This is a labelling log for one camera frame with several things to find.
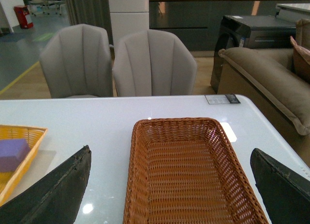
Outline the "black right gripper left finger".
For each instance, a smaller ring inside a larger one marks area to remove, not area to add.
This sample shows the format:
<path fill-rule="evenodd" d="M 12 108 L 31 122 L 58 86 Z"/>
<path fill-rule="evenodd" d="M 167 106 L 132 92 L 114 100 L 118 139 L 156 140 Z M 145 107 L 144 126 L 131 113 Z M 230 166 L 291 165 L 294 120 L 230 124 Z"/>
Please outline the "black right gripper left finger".
<path fill-rule="evenodd" d="M 0 207 L 2 224 L 72 224 L 90 176 L 88 145 Z"/>

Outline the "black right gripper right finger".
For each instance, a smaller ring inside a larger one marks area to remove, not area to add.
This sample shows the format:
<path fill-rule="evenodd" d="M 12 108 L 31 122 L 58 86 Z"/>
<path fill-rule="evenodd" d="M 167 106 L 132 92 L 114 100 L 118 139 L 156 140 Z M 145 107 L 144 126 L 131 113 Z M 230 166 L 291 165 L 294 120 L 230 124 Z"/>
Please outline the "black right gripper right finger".
<path fill-rule="evenodd" d="M 273 224 L 310 222 L 310 181 L 255 148 L 250 166 L 256 187 Z"/>

